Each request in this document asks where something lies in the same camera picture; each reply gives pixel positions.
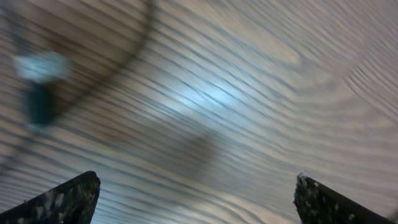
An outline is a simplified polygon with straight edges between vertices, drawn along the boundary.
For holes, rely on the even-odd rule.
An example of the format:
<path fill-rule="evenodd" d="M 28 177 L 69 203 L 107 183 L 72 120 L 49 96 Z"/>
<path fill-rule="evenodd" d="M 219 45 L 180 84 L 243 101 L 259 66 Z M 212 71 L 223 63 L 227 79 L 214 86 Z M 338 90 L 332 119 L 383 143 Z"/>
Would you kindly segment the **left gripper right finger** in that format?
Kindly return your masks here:
<path fill-rule="evenodd" d="M 394 224 L 368 208 L 301 173 L 294 205 L 303 224 Z"/>

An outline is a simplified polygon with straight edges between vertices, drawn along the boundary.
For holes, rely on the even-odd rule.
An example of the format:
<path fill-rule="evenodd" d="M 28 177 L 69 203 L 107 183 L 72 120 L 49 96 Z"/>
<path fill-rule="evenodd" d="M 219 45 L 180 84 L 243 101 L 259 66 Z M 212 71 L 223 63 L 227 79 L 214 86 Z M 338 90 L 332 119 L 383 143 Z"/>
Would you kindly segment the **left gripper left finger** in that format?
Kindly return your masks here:
<path fill-rule="evenodd" d="M 90 224 L 100 179 L 87 171 L 1 214 L 3 224 Z"/>

